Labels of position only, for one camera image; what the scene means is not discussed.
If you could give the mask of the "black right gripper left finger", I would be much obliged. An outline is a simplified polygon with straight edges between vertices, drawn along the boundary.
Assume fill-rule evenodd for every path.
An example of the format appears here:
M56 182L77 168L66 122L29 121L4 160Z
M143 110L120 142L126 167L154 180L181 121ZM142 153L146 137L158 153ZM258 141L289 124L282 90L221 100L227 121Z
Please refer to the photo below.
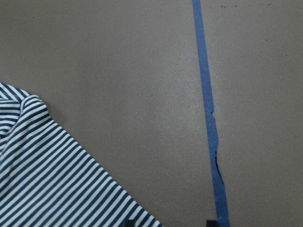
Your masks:
M134 227L134 220L126 220L125 227Z

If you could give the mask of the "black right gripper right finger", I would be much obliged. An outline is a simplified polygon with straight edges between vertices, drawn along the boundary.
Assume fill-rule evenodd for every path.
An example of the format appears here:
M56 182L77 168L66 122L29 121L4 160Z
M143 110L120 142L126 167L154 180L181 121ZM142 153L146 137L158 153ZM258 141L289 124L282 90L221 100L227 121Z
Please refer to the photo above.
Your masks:
M219 227L219 223L217 220L207 220L206 227Z

